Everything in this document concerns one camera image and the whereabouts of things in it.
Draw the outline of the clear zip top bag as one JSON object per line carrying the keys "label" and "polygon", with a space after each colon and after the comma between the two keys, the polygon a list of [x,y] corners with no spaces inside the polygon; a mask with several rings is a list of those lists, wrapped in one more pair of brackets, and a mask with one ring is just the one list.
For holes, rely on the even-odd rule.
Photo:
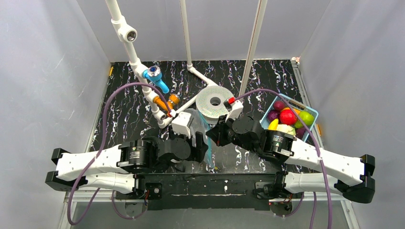
{"label": "clear zip top bag", "polygon": [[211,139],[206,135],[210,130],[209,124],[198,110],[188,108],[185,112],[191,115],[188,127],[191,131],[192,154],[195,156],[195,161],[205,162],[209,168],[214,168]]}

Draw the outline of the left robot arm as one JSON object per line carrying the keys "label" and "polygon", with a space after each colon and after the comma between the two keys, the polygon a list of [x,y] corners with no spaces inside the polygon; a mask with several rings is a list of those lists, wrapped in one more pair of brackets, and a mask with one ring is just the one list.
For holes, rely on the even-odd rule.
{"label": "left robot arm", "polygon": [[140,175],[164,173],[183,161],[201,163],[210,148],[208,138],[201,132],[191,138],[173,135],[168,140],[149,136],[101,152],[73,154],[56,148],[51,157],[56,169],[47,173],[45,183],[56,191],[97,187],[135,193]]}

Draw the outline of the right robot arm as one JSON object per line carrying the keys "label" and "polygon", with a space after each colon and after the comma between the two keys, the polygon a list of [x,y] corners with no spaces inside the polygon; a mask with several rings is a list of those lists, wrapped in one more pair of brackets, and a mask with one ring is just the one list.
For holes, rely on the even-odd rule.
{"label": "right robot arm", "polygon": [[339,155],[305,143],[291,134],[264,129],[251,117],[221,116],[206,135],[217,146],[233,144],[276,164],[307,167],[315,173],[277,172],[273,183],[255,188],[260,197],[281,198],[301,192],[326,192],[357,202],[371,203],[375,194],[375,157]]}

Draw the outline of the red apple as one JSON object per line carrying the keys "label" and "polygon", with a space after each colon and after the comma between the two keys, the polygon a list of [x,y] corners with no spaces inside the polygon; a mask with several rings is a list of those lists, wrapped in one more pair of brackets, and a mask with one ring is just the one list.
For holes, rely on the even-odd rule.
{"label": "red apple", "polygon": [[290,109],[285,109],[280,112],[279,119],[281,124],[294,125],[297,122],[297,117]]}

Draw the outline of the yellow banana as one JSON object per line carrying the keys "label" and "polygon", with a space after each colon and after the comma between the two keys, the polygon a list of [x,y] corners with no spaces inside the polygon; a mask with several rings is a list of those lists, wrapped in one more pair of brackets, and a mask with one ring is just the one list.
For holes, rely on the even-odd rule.
{"label": "yellow banana", "polygon": [[276,118],[273,121],[270,122],[269,126],[268,126],[268,130],[277,130],[279,124],[279,119]]}

